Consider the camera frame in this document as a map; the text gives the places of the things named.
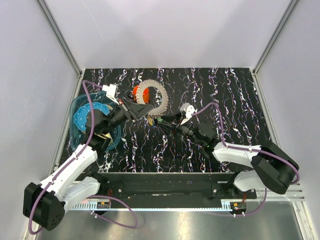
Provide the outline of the yellow capped key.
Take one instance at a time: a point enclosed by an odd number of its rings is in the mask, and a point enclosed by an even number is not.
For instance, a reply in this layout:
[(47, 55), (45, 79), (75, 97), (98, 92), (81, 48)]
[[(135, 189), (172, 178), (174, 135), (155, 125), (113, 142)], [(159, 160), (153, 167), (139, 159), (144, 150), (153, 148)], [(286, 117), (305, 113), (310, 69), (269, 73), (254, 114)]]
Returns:
[(147, 118), (147, 121), (148, 121), (148, 124), (149, 124), (149, 125), (151, 125), (151, 126), (154, 126), (154, 125), (155, 125), (155, 122), (154, 122), (153, 118), (148, 117), (148, 118)]

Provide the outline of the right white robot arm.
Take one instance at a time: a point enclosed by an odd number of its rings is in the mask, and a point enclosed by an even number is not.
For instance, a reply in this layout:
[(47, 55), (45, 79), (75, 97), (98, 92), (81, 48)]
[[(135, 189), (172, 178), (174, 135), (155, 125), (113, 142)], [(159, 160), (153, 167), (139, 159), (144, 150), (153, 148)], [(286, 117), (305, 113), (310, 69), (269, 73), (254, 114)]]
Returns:
[(239, 198), (251, 189), (266, 188), (283, 195), (291, 184), (299, 181), (299, 165), (273, 142), (267, 145), (239, 145), (219, 140), (215, 128), (207, 122), (193, 125), (182, 114), (162, 116), (156, 126), (169, 134), (179, 134), (200, 146), (207, 159), (219, 164), (234, 163), (249, 171), (234, 174), (227, 185), (228, 195)]

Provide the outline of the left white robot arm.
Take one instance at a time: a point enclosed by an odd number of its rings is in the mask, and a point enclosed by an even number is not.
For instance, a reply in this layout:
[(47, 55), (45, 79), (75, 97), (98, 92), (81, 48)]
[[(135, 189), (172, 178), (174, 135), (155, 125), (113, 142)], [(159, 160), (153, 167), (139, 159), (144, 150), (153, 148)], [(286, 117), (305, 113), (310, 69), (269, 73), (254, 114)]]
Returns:
[(23, 196), (23, 215), (28, 218), (28, 230), (34, 235), (32, 224), (51, 231), (62, 221), (65, 213), (82, 200), (95, 196), (103, 198), (108, 193), (106, 183), (93, 176), (73, 184), (76, 178), (93, 162), (105, 156), (111, 139), (107, 137), (126, 121), (137, 121), (154, 107), (144, 102), (135, 103), (120, 99), (113, 109), (105, 113), (88, 102), (75, 116), (82, 121), (85, 135), (72, 155), (51, 175), (40, 183), (29, 183)]

